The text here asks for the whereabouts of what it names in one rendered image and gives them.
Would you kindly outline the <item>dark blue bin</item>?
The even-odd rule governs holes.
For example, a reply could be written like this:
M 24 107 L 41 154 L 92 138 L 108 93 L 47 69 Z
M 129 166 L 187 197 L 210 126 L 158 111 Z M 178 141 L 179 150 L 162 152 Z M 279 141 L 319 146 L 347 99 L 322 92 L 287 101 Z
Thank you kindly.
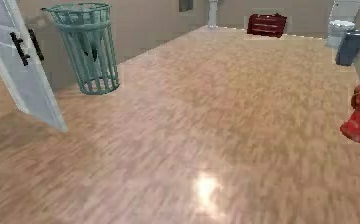
M 336 54 L 336 64 L 351 66 L 360 52 L 360 30 L 349 30 L 343 37 Z

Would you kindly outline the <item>green slatted waste bin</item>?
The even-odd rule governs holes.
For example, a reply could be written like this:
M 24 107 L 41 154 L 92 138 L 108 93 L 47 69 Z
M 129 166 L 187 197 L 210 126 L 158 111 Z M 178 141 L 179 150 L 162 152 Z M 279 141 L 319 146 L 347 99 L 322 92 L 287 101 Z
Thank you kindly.
M 62 3 L 42 8 L 59 30 L 79 90 L 86 95 L 115 91 L 120 83 L 111 29 L 111 6 L 102 2 Z

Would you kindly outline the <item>pale grey room door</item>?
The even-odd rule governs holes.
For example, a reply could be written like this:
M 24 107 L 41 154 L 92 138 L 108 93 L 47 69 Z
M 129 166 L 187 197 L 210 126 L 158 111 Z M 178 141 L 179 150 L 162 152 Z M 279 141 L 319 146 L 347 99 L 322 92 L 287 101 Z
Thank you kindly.
M 10 33 L 22 38 L 21 47 L 30 56 L 24 66 Z M 25 25 L 16 0 L 0 0 L 0 76 L 17 108 L 66 132 L 67 126 L 42 66 L 44 55 L 35 33 Z

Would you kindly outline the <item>dark red slatted crate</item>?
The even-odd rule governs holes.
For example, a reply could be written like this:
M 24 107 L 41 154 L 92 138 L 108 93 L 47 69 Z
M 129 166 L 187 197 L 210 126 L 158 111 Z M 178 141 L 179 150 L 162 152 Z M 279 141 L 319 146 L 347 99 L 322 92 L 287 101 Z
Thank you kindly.
M 287 17 L 275 14 L 252 14 L 249 17 L 247 33 L 280 38 L 286 26 Z

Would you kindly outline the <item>white pedestal post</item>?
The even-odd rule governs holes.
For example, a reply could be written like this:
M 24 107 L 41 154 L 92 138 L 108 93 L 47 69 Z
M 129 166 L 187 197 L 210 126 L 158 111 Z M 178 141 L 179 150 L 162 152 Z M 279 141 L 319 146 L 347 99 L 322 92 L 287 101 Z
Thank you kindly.
M 209 28 L 215 28 L 217 26 L 217 9 L 218 9 L 218 0 L 209 0 L 209 11 L 208 11 Z

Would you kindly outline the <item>white toilet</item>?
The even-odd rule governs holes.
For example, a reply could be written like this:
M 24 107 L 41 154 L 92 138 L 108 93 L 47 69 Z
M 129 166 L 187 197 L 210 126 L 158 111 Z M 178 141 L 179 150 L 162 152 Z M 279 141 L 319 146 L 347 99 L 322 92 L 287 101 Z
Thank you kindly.
M 347 30 L 355 27 L 355 18 L 360 10 L 360 0 L 334 0 L 329 18 L 325 45 L 338 48 Z

